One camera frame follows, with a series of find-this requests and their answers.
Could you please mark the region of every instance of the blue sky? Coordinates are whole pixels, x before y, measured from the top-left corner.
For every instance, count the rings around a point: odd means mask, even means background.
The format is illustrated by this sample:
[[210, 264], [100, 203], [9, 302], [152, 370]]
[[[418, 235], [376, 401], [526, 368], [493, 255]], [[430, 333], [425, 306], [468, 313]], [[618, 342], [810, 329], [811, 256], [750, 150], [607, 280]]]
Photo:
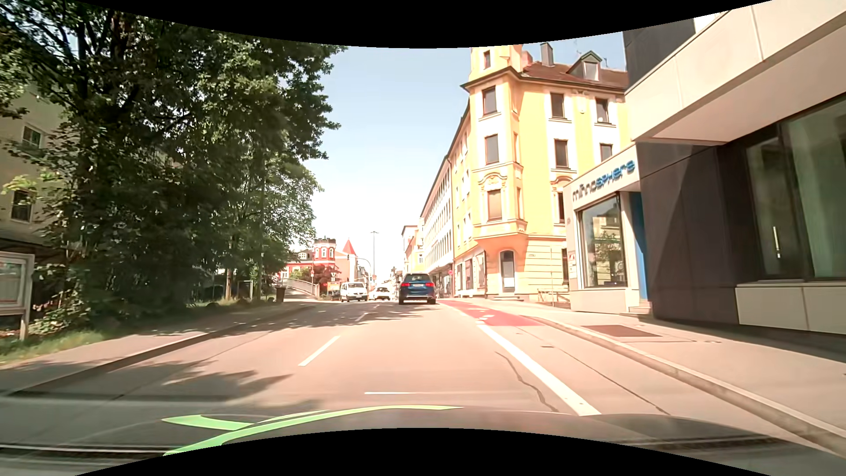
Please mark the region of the blue sky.
[[[550, 42], [556, 63], [571, 64], [577, 52], [595, 53], [608, 66], [625, 69], [623, 36], [612, 33]], [[541, 58], [540, 44], [526, 44]], [[437, 168], [467, 105], [460, 84], [470, 73], [470, 48], [403, 49], [351, 47], [332, 59], [323, 79], [341, 128], [324, 135], [328, 160], [306, 163], [326, 189], [313, 201], [320, 237], [349, 238], [376, 275], [402, 268], [400, 232], [416, 224]]]

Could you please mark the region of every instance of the blue suv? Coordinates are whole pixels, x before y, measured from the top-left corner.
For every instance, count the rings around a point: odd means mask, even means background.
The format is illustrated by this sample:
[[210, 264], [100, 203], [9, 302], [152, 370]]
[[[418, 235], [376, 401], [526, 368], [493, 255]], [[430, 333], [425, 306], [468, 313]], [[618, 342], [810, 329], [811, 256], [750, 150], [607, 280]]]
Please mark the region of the blue suv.
[[409, 299], [426, 299], [429, 304], [435, 303], [435, 283], [426, 273], [408, 273], [399, 286], [399, 303]]

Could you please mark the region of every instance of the white car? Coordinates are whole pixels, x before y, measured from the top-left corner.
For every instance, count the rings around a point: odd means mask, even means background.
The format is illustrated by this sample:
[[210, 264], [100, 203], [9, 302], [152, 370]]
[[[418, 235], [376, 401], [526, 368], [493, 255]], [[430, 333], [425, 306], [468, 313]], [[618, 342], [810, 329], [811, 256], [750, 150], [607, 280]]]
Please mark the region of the white car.
[[390, 301], [391, 291], [385, 286], [377, 286], [375, 290], [371, 291], [372, 301]]
[[342, 283], [341, 302], [367, 301], [367, 288], [364, 283]]

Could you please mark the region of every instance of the grass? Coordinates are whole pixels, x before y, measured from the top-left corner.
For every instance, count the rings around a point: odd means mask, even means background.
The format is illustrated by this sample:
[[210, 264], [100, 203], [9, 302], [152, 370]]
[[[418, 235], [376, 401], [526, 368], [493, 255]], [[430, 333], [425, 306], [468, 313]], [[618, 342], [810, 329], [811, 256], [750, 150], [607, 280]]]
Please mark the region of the grass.
[[66, 351], [109, 338], [109, 335], [105, 332], [93, 329], [72, 330], [48, 337], [31, 335], [23, 342], [18, 339], [6, 338], [0, 340], [0, 365], [58, 351]]
[[146, 329], [160, 327], [162, 324], [179, 324], [236, 309], [236, 307], [233, 307], [233, 304], [237, 302], [235, 299], [219, 299], [214, 302], [219, 307], [206, 307], [209, 302], [195, 302], [187, 306], [183, 312], [169, 315], [167, 319], [145, 318], [122, 325], [117, 329], [68, 330], [55, 335], [30, 335], [24, 341], [14, 337], [2, 338], [0, 339], [0, 365], [123, 337]]

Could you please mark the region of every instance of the asphalt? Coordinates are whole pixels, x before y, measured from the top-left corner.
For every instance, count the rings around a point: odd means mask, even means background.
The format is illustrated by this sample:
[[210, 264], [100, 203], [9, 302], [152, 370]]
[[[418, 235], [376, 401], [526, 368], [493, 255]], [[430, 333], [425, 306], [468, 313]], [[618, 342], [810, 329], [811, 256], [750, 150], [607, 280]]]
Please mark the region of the asphalt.
[[194, 430], [163, 418], [417, 404], [673, 415], [809, 445], [704, 391], [515, 314], [460, 301], [311, 304], [47, 396], [0, 399], [0, 443], [183, 446]]

